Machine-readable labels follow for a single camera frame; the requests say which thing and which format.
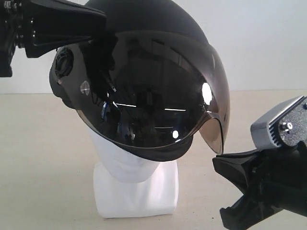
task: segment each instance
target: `white background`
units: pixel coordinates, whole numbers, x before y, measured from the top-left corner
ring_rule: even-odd
[[[74,0],[84,4],[86,0]],[[307,89],[307,0],[175,0],[202,27],[223,61],[230,89]],[[55,51],[17,50],[0,93],[51,93]]]

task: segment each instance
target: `white mannequin head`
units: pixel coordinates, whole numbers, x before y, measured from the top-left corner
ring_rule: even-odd
[[[122,183],[144,182],[152,176],[160,164],[121,149],[90,128],[89,133],[100,161],[108,172]]]

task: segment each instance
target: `helmet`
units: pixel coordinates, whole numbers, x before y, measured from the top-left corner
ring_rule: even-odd
[[[56,96],[96,133],[139,157],[172,161],[193,135],[224,151],[229,88],[197,23],[170,0],[90,0],[106,14],[103,35],[58,50]]]

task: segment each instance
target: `tinted visor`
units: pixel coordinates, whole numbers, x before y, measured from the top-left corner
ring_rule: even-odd
[[[56,81],[104,138],[130,149],[163,149],[200,130],[223,153],[229,89],[209,44],[172,33],[126,32],[63,47],[61,56],[67,60],[54,61]]]

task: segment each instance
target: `table surface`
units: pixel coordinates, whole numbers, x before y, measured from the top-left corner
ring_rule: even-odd
[[[231,92],[225,152],[254,149],[250,125],[303,91]],[[224,230],[219,209],[242,194],[215,173],[214,153],[195,135],[178,160],[179,199],[173,215],[103,219],[96,211],[98,161],[83,121],[50,94],[0,95],[0,230]],[[282,211],[250,228],[307,229],[307,218]]]

